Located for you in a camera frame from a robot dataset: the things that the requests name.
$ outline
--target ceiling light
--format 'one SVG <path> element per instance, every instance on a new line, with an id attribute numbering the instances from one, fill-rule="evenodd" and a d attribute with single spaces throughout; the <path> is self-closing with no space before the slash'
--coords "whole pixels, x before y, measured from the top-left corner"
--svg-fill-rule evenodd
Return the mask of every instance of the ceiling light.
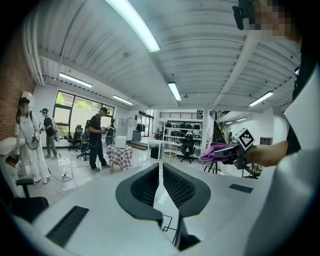
<path id="1" fill-rule="evenodd" d="M 176 83 L 175 82 L 169 82 L 168 86 L 170 87 L 171 92 L 173 93 L 173 96 L 175 97 L 175 99 L 177 101 L 181 101 L 180 93 L 179 93 L 179 91 L 177 89 Z"/>
<path id="2" fill-rule="evenodd" d="M 65 79 L 69 79 L 69 80 L 71 80 L 71 81 L 74 81 L 74 82 L 76 82 L 76 83 L 78 83 L 78 84 L 81 84 L 81 85 L 83 85 L 83 86 L 87 86 L 87 87 L 92 87 L 92 84 L 90 84 L 90 83 L 87 83 L 87 82 L 84 82 L 84 81 L 81 81 L 81 80 L 79 80 L 79 79 L 76 79 L 76 78 L 74 78 L 74 77 L 72 77 L 72 76 L 69 76 L 69 75 L 67 75 L 67 74 L 64 74 L 64 73 L 60 73 L 59 74 L 59 77 L 62 77 L 62 78 L 65 78 Z"/>
<path id="3" fill-rule="evenodd" d="M 131 103 L 131 102 L 129 102 L 129 101 L 123 99 L 123 98 L 120 98 L 120 97 L 118 97 L 118 96 L 116 96 L 116 95 L 114 95 L 114 96 L 112 96 L 112 97 L 115 98 L 115 99 L 117 99 L 117 100 L 119 100 L 119 101 L 125 102 L 125 103 L 127 103 L 127 104 L 129 104 L 129 105 L 133 105 L 133 103 Z"/>
<path id="4" fill-rule="evenodd" d="M 253 107 L 257 104 L 259 104 L 260 102 L 263 102 L 264 100 L 266 100 L 267 98 L 269 98 L 270 96 L 272 96 L 274 93 L 271 91 L 268 91 L 265 95 L 263 95 L 262 97 L 258 98 L 257 100 L 255 100 L 254 102 L 250 103 L 249 106 Z"/>
<path id="5" fill-rule="evenodd" d="M 138 35 L 150 53 L 160 50 L 154 36 L 128 0 L 105 0 Z"/>

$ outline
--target sneaker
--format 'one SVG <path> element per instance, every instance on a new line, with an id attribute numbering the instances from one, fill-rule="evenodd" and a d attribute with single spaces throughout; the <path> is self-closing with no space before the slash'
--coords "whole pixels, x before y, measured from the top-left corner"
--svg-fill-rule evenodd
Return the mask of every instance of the sneaker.
<path id="1" fill-rule="evenodd" d="M 39 180 L 33 180 L 33 185 L 36 185 L 39 181 L 41 181 L 41 178 Z"/>

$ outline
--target black cap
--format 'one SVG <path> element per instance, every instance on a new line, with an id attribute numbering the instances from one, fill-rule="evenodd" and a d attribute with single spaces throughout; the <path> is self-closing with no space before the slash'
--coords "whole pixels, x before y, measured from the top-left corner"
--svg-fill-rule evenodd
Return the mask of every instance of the black cap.
<path id="1" fill-rule="evenodd" d="M 103 111 L 104 113 L 108 113 L 108 109 L 106 107 L 100 108 L 100 111 Z"/>
<path id="2" fill-rule="evenodd" d="M 22 106 L 24 104 L 29 104 L 29 103 L 30 103 L 30 100 L 28 100 L 26 97 L 19 99 L 19 106 Z"/>

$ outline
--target brick wall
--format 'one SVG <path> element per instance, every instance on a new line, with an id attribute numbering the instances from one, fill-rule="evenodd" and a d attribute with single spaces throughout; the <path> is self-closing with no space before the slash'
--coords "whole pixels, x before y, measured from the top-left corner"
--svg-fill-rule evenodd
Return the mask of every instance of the brick wall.
<path id="1" fill-rule="evenodd" d="M 33 94 L 36 85 L 25 58 L 22 40 L 22 30 L 18 29 L 0 60 L 0 141 L 15 137 L 19 98 L 23 91 Z"/>

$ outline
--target person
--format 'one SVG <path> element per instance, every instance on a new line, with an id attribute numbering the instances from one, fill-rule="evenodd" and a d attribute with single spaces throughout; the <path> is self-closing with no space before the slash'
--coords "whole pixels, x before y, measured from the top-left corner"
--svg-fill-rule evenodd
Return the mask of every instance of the person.
<path id="1" fill-rule="evenodd" d="M 100 168 L 96 166 L 97 155 L 101 162 L 101 167 L 110 167 L 107 165 L 106 160 L 104 159 L 104 152 L 102 149 L 102 134 L 105 132 L 101 128 L 101 117 L 104 117 L 108 112 L 107 108 L 100 108 L 99 112 L 95 114 L 89 123 L 89 143 L 90 143 L 90 155 L 89 162 L 93 170 L 99 172 Z"/>
<path id="2" fill-rule="evenodd" d="M 300 48 L 301 64 L 294 81 L 292 101 L 306 85 L 313 73 L 319 50 L 314 38 L 312 19 L 316 15 L 307 3 L 297 4 L 291 0 L 255 0 L 254 13 L 256 24 L 261 29 L 270 31 L 273 36 L 285 37 Z M 286 155 L 291 155 L 301 149 L 295 132 L 290 127 L 285 141 L 274 145 L 253 145 L 246 153 L 248 163 L 257 163 L 265 167 L 276 166 Z"/>
<path id="3" fill-rule="evenodd" d="M 42 116 L 44 117 L 43 127 L 40 131 L 46 133 L 46 152 L 45 158 L 51 158 L 51 150 L 53 152 L 52 160 L 58 159 L 58 152 L 55 146 L 55 131 L 53 129 L 52 119 L 48 115 L 49 110 L 44 108 L 41 110 Z"/>
<path id="4" fill-rule="evenodd" d="M 32 111 L 29 111 L 29 103 L 30 101 L 26 97 L 19 99 L 18 110 L 15 116 L 16 147 L 18 150 L 21 150 L 21 137 L 23 135 L 34 184 L 38 183 L 41 179 L 44 184 L 47 184 L 50 173 L 42 150 L 39 122 L 36 115 Z"/>
<path id="5" fill-rule="evenodd" d="M 112 141 L 110 141 L 110 143 L 108 143 L 107 141 L 107 145 L 114 144 L 116 132 L 117 132 L 117 125 L 115 124 L 115 120 L 113 118 L 111 119 L 111 123 L 108 125 L 107 129 L 108 129 L 108 132 L 106 134 L 107 138 L 108 137 L 112 138 Z"/>

